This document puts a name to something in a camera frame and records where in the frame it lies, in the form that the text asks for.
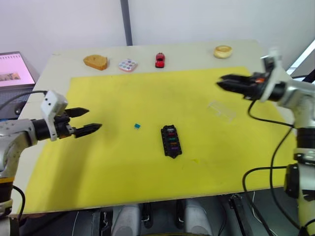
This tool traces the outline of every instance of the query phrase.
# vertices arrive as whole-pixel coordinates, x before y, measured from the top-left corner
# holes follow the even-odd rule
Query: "computer monitor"
[[[20,52],[0,53],[0,89],[34,85]]]

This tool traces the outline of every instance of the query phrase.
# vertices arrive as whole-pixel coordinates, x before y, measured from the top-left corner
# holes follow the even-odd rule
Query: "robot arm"
[[[315,218],[315,86],[300,81],[279,81],[280,57],[271,51],[263,58],[266,72],[252,76],[225,75],[217,84],[227,91],[241,93],[247,100],[275,101],[292,110],[297,129],[296,164],[288,165],[284,189],[296,198],[301,226]],[[315,223],[307,226],[315,234]]]
[[[70,118],[86,112],[84,108],[66,109],[67,100],[54,91],[48,91],[41,104],[44,119],[10,120],[0,122],[0,232],[4,236],[18,235],[8,217],[12,208],[11,191],[21,152],[39,140],[62,139],[71,135],[79,138],[97,131],[101,124],[88,124],[82,128],[71,127]]]

